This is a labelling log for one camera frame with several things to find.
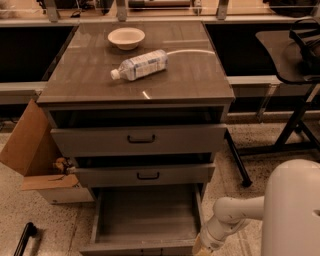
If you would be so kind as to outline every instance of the plastic water bottle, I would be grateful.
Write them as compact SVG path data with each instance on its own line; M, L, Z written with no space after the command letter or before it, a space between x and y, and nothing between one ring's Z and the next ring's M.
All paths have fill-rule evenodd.
M113 80L123 78L134 81L140 77L164 70L167 65L167 53L163 50L156 50L123 61L118 69L111 71L111 77Z

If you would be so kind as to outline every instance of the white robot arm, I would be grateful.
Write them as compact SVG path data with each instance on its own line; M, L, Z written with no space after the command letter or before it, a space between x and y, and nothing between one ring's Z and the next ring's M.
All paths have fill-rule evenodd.
M248 223L263 220L262 256L320 255L320 165L292 160L269 178L265 197L220 198L201 228L193 255L210 256Z

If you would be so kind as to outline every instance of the bottle cap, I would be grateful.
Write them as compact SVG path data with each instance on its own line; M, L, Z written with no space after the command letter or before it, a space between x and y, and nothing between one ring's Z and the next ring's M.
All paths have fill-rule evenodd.
M120 79L120 72L118 69L111 70L110 74L113 80Z

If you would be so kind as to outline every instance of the cabinet top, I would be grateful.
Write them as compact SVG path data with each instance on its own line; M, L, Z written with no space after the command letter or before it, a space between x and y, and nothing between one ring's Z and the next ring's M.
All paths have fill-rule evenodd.
M130 51L113 46L108 34L120 27L145 33ZM165 71L135 81L112 80L125 59L157 49L168 56ZM38 104L49 103L230 103L233 90L200 21L80 24Z

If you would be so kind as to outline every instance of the gray cabinet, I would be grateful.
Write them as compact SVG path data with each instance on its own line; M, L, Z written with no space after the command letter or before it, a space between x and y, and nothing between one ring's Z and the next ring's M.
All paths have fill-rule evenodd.
M188 255L233 91L219 60L206 52L212 47L201 22L122 25L146 33L137 49L123 52L104 41L121 24L81 24L37 103L97 202L92 239L81 253ZM194 40L199 44L190 45ZM137 81L106 75L157 48L189 50Z

